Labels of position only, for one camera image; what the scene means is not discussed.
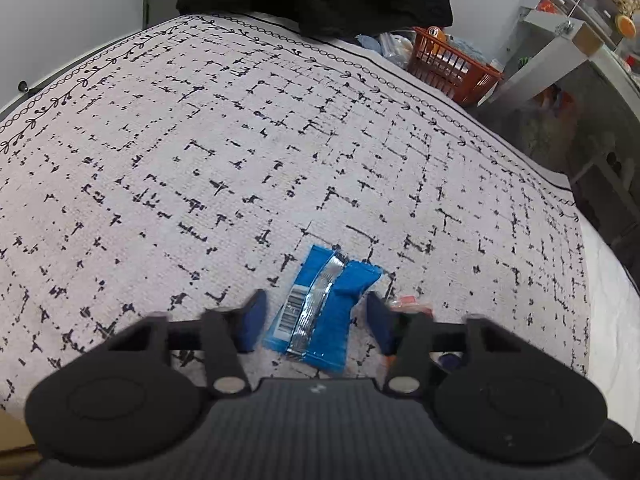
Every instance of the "plastic bag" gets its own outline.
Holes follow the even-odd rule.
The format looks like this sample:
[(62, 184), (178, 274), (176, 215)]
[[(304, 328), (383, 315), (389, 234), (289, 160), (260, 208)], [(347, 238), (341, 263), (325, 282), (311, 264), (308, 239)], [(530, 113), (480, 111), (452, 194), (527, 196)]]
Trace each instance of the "plastic bag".
[(394, 312), (406, 312), (408, 314), (423, 312), (433, 316), (431, 303), (418, 303), (415, 296), (399, 296), (396, 300), (389, 301), (388, 306)]
[(390, 32), (380, 34), (380, 46), (382, 47), (382, 56), (400, 68), (405, 68), (409, 64), (414, 52), (414, 46), (410, 40)]

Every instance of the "white drawer unit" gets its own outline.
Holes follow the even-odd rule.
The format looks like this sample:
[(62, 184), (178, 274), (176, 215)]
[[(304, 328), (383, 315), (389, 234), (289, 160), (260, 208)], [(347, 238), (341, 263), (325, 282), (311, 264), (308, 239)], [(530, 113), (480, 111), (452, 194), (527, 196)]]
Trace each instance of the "white drawer unit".
[(583, 20), (614, 50), (622, 40), (616, 26), (620, 13), (612, 0), (550, 0), (556, 12)]

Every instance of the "orange item on shelf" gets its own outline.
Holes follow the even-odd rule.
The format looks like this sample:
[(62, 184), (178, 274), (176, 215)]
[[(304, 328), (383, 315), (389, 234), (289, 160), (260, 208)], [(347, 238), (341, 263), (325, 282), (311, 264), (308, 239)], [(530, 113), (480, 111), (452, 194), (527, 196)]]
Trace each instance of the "orange item on shelf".
[(536, 10), (542, 12), (550, 12), (551, 14), (558, 14), (558, 8), (553, 4), (551, 0), (540, 0), (540, 3), (536, 7)]
[(616, 27), (625, 38), (632, 40), (636, 37), (636, 24), (630, 17), (624, 14), (617, 15)]

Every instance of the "blue snack wrapper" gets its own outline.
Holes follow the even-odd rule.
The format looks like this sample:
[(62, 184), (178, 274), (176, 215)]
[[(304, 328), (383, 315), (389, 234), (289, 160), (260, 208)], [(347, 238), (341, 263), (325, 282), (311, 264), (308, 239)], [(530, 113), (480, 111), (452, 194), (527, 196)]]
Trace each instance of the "blue snack wrapper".
[(380, 268), (363, 262), (346, 261), (332, 281), (329, 293), (315, 316), (305, 350), (302, 354), (294, 354), (290, 345), (292, 335), (303, 322), (305, 298), (322, 273), (326, 273), (331, 263), (337, 261), (337, 256), (337, 252), (331, 249), (316, 245), (311, 248), (287, 300), (267, 330), (263, 344), (276, 352), (291, 354), (316, 368), (340, 373), (346, 362), (351, 308), (382, 275)]

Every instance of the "bed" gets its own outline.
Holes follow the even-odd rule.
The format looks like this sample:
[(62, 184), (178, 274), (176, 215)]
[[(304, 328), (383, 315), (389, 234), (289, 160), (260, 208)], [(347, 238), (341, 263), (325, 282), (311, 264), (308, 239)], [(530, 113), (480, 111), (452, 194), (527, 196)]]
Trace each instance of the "bed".
[[(443, 321), (491, 317), (597, 369), (595, 242), (565, 177), (359, 47), (268, 16), (182, 16), (14, 110), (0, 157), (9, 412), (149, 313), (191, 319), (266, 288), (270, 320), (312, 244), (380, 266), (382, 296), (415, 294)], [(197, 353), (174, 357), (198, 380)], [(243, 359), (253, 384), (316, 374), (262, 347)], [(359, 305), (345, 373), (383, 370)]]
[(633, 279), (580, 214), (591, 303), (588, 378), (609, 418), (640, 440), (640, 296)]

